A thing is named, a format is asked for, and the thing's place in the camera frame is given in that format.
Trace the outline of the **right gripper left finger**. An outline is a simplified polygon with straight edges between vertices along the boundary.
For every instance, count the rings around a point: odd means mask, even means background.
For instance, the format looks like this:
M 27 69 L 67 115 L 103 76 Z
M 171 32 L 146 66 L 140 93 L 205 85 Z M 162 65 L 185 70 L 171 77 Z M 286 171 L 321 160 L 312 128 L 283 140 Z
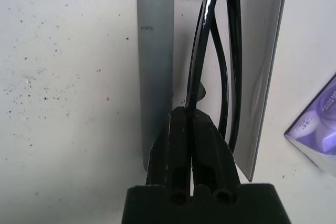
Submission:
M 147 185 L 161 185 L 166 190 L 189 190 L 191 154 L 187 141 L 184 108 L 171 111 L 151 147 Z

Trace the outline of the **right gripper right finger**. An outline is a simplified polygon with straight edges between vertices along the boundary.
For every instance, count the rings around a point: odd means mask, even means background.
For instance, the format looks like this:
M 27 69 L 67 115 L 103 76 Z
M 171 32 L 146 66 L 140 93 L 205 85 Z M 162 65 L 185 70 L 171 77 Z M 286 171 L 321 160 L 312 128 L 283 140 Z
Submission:
M 210 116 L 196 110 L 191 130 L 194 186 L 236 190 L 238 174 L 232 152 Z

